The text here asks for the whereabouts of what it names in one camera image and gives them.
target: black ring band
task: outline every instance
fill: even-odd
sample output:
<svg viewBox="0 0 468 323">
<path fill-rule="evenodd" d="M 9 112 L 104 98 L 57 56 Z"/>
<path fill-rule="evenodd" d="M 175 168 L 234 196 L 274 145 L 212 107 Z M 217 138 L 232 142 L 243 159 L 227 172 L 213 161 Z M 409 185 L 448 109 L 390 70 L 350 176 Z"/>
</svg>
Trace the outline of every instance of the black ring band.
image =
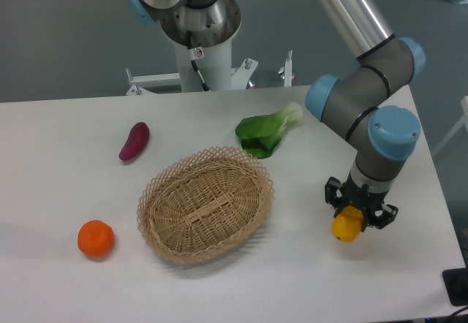
<svg viewBox="0 0 468 323">
<path fill-rule="evenodd" d="M 367 50 L 364 54 L 361 54 L 359 55 L 356 60 L 362 60 L 363 58 L 365 58 L 366 56 L 368 55 L 371 55 L 374 51 L 377 51 L 379 50 L 381 47 L 383 47 L 385 44 L 387 44 L 389 41 L 391 41 L 393 38 L 395 38 L 395 34 L 392 33 L 387 39 L 384 39 L 383 41 L 381 41 L 379 44 L 377 44 L 375 47 L 373 47 L 372 49 L 369 49 Z"/>
<path fill-rule="evenodd" d="M 388 82 L 386 76 L 378 68 L 373 67 L 371 65 L 361 65 L 361 67 L 364 67 L 365 69 L 370 69 L 380 77 L 383 84 L 385 84 L 385 89 L 387 89 L 387 99 L 390 98 L 390 83 Z"/>
<path fill-rule="evenodd" d="M 354 120 L 354 122 L 352 123 L 351 127 L 348 129 L 348 132 L 346 133 L 346 137 L 344 138 L 344 140 L 346 142 L 349 142 L 350 141 L 350 138 L 351 138 L 351 135 L 352 133 L 354 132 L 354 130 L 356 129 L 356 127 L 358 126 L 358 124 L 361 123 L 361 121 L 369 114 L 371 113 L 372 111 L 375 111 L 377 110 L 378 107 L 377 106 L 371 106 L 369 107 L 368 109 L 364 110 L 359 116 L 358 118 L 356 118 Z"/>
</svg>

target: gray floor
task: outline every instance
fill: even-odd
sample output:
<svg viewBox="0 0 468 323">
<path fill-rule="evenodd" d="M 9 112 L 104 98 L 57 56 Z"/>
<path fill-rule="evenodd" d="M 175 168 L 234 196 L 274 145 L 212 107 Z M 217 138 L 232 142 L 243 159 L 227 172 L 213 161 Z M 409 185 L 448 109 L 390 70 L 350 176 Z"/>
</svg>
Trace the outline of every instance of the gray floor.
<svg viewBox="0 0 468 323">
<path fill-rule="evenodd" d="M 426 50 L 426 71 L 412 84 L 429 146 L 461 117 L 468 95 L 468 5 L 446 0 L 374 0 L 398 36 Z M 356 62 L 318 0 L 237 0 L 242 25 L 233 66 L 260 62 L 254 81 L 279 86 L 276 72 L 293 50 L 296 84 Z M 0 102 L 119 96 L 134 75 L 176 72 L 158 26 L 135 22 L 122 0 L 0 0 Z M 468 137 L 458 134 L 436 159 L 456 229 L 468 228 Z"/>
</svg>

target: wicker basket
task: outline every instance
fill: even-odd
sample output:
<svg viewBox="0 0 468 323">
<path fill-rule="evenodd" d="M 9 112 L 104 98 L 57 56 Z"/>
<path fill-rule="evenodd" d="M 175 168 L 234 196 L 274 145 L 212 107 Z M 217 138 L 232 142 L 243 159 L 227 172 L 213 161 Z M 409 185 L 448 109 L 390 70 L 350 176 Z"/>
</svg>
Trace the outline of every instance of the wicker basket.
<svg viewBox="0 0 468 323">
<path fill-rule="evenodd" d="M 180 160 L 148 184 L 138 229 L 158 254 L 196 263 L 242 243 L 269 214 L 273 183 L 261 162 L 237 148 Z"/>
</svg>

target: woven basket rim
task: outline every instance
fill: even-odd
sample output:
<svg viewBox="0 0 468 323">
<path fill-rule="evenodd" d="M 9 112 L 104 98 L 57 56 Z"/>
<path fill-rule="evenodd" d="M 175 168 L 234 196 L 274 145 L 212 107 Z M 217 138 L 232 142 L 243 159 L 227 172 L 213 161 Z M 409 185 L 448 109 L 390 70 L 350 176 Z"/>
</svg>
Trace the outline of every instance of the woven basket rim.
<svg viewBox="0 0 468 323">
<path fill-rule="evenodd" d="M 230 163 L 235 163 L 236 168 L 242 168 L 246 171 L 246 174 L 250 179 L 256 180 L 257 182 L 264 182 L 259 186 L 259 205 L 253 216 L 239 229 L 237 229 L 229 237 L 221 239 L 218 243 L 213 243 L 206 248 L 198 251 L 177 251 L 169 247 L 165 242 L 162 241 L 159 233 L 151 228 L 151 220 L 149 224 L 149 232 L 146 230 L 148 224 L 143 222 L 140 217 L 142 216 L 142 210 L 155 206 L 158 202 L 158 198 L 164 198 L 165 192 L 172 192 L 172 188 L 177 188 L 184 185 L 190 178 L 199 177 L 202 174 L 209 173 L 217 170 L 229 170 L 232 168 Z M 169 176 L 166 180 L 159 180 L 158 178 Z M 271 209 L 271 203 L 273 202 L 273 181 L 270 179 L 266 168 L 262 163 L 253 157 L 251 154 L 246 153 L 244 150 L 232 147 L 215 147 L 205 149 L 198 153 L 194 153 L 184 159 L 180 159 L 178 162 L 165 168 L 155 178 L 152 178 L 151 182 L 147 184 L 143 196 L 139 199 L 139 207 L 137 211 L 138 229 L 141 231 L 143 238 L 146 243 L 153 247 L 161 256 L 171 259 L 175 262 L 187 263 L 187 262 L 202 262 L 203 260 L 210 259 L 217 254 L 225 252 L 229 248 L 232 248 L 247 239 L 253 231 L 256 230 L 268 217 Z"/>
</svg>

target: blue joint cap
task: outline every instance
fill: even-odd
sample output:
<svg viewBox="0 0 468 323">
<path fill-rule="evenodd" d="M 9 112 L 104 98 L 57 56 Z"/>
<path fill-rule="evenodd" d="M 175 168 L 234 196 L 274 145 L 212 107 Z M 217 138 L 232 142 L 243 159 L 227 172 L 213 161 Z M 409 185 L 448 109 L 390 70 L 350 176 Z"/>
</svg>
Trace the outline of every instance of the blue joint cap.
<svg viewBox="0 0 468 323">
<path fill-rule="evenodd" d="M 306 94 L 306 108 L 317 120 L 322 122 L 323 109 L 327 103 L 331 89 L 338 81 L 338 77 L 334 75 L 323 75 L 314 82 Z"/>
<path fill-rule="evenodd" d="M 154 25 L 155 22 L 151 16 L 146 12 L 143 5 L 139 0 L 124 0 L 133 14 L 137 17 L 138 21 L 144 26 Z"/>
<path fill-rule="evenodd" d="M 387 159 L 403 161 L 411 156 L 421 133 L 416 116 L 407 109 L 385 106 L 378 109 L 367 126 L 375 150 Z"/>
<path fill-rule="evenodd" d="M 421 47 L 419 43 L 415 42 L 412 38 L 402 37 L 400 40 L 408 46 L 412 53 L 415 65 L 411 78 L 411 80 L 413 80 L 423 71 L 424 67 L 426 67 L 426 54 L 424 53 L 423 47 Z"/>
</svg>

